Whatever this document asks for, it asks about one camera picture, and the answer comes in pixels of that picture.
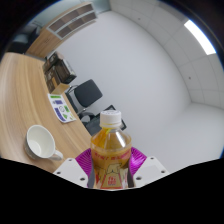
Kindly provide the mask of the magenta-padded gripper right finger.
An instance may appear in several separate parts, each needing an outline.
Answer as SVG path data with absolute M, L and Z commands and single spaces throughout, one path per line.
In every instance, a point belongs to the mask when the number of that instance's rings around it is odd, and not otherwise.
M 169 175 L 159 160 L 147 157 L 136 148 L 131 149 L 128 171 L 128 187 L 140 188 Z

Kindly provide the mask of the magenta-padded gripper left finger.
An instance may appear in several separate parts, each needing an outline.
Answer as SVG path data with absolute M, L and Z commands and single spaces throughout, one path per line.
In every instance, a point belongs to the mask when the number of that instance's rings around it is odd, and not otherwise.
M 76 158 L 66 159 L 54 174 L 78 186 L 92 188 L 95 183 L 95 175 L 91 150 L 85 150 Z

